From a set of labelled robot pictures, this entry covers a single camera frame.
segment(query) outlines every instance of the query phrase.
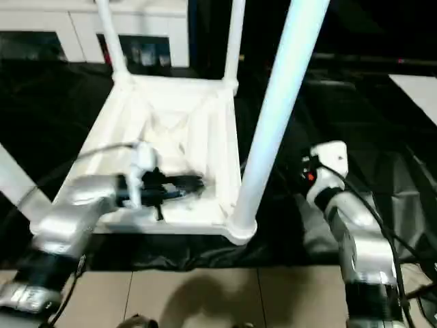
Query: tiled floor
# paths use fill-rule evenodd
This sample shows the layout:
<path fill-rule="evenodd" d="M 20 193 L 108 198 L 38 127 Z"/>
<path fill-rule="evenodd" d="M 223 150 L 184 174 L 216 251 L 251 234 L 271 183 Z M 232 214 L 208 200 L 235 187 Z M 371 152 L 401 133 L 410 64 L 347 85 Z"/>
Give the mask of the tiled floor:
<path fill-rule="evenodd" d="M 426 284 L 420 270 L 403 267 L 407 291 Z M 13 275 L 0 271 L 0 283 Z M 276 269 L 198 269 L 188 273 L 88 272 L 58 328 L 116 328 L 133 314 L 162 328 L 345 327 L 343 282 L 336 266 Z M 417 328 L 429 326 L 412 302 Z"/>

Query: white pole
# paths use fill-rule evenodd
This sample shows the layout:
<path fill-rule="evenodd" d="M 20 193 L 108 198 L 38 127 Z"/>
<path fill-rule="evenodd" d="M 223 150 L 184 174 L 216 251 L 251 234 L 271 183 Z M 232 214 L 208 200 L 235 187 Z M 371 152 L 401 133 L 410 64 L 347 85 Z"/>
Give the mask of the white pole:
<path fill-rule="evenodd" d="M 109 56 L 111 57 L 114 74 L 128 72 L 120 39 L 115 31 L 114 23 L 109 9 L 108 0 L 96 0 L 98 6 L 98 14 L 103 24 L 104 39 L 108 46 Z"/>
<path fill-rule="evenodd" d="M 283 28 L 231 226 L 256 229 L 267 180 L 302 84 L 329 0 L 292 0 Z"/>
<path fill-rule="evenodd" d="M 27 192 L 34 187 L 35 183 L 32 179 L 0 144 L 0 191 L 13 205 L 19 205 Z M 35 225 L 48 213 L 51 205 L 45 194 L 37 189 L 19 210 L 32 225 Z"/>
<path fill-rule="evenodd" d="M 241 35 L 243 30 L 245 5 L 246 5 L 246 0 L 232 1 L 231 24 L 229 26 L 229 36 L 227 40 L 227 53 L 226 53 L 224 80 L 235 84 L 235 88 L 238 85 L 237 70 L 238 70 L 238 59 L 240 57 L 240 45 L 241 45 Z"/>

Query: white plastic stool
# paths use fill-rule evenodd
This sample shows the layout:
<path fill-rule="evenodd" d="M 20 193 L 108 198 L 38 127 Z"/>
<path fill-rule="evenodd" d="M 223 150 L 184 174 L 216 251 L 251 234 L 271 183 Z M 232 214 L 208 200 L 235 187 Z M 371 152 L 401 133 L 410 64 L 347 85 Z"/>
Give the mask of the white plastic stool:
<path fill-rule="evenodd" d="M 119 210 L 104 216 L 96 232 L 220 234 L 237 245 L 256 233 L 255 215 L 329 0 L 293 0 L 290 5 L 241 183 L 234 94 L 244 2 L 234 0 L 232 5 L 225 76 L 209 81 L 130 74 L 108 0 L 96 0 L 115 85 L 81 152 L 142 139 L 157 150 L 165 174 L 194 170 L 210 181 L 200 198 L 164 204 L 164 221 L 157 221 L 151 208 Z M 76 162 L 66 180 L 126 173 L 129 152 L 114 150 Z"/>

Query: black object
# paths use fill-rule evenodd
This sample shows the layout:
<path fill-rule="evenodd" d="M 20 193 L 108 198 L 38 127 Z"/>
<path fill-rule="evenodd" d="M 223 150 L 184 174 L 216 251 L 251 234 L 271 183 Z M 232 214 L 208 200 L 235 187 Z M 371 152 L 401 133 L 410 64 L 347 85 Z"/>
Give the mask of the black object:
<path fill-rule="evenodd" d="M 124 207 L 124 202 L 129 200 L 129 190 L 124 176 L 118 176 L 116 203 Z M 184 197 L 191 193 L 200 194 L 204 189 L 202 177 L 195 174 L 181 176 L 166 176 L 159 168 L 143 175 L 141 189 L 141 203 L 144 206 L 154 206 L 158 210 L 158 220 L 163 220 L 161 204 L 165 200 Z"/>
<path fill-rule="evenodd" d="M 346 284 L 350 319 L 402 322 L 402 307 L 396 286 L 363 283 Z"/>
<path fill-rule="evenodd" d="M 19 269 L 14 280 L 60 292 L 78 263 L 78 260 L 68 256 L 31 249 L 18 262 Z"/>

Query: white cabinet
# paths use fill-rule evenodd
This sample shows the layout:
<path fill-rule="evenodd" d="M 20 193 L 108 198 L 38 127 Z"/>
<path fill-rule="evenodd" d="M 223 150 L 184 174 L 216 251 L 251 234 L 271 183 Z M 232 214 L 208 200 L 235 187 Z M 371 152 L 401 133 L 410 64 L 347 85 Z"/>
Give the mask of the white cabinet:
<path fill-rule="evenodd" d="M 0 10 L 2 31 L 54 32 L 69 62 L 83 62 L 83 52 L 67 12 Z"/>
<path fill-rule="evenodd" d="M 188 0 L 117 0 L 110 6 L 121 38 L 163 38 L 171 65 L 189 66 Z M 93 0 L 0 0 L 2 31 L 55 32 L 69 62 L 105 62 Z"/>
<path fill-rule="evenodd" d="M 71 13 L 79 42 L 87 62 L 104 62 L 98 34 L 103 33 L 97 13 Z M 115 29 L 121 36 L 168 38 L 171 65 L 189 66 L 188 22 L 186 17 L 151 16 L 147 14 L 114 14 Z"/>

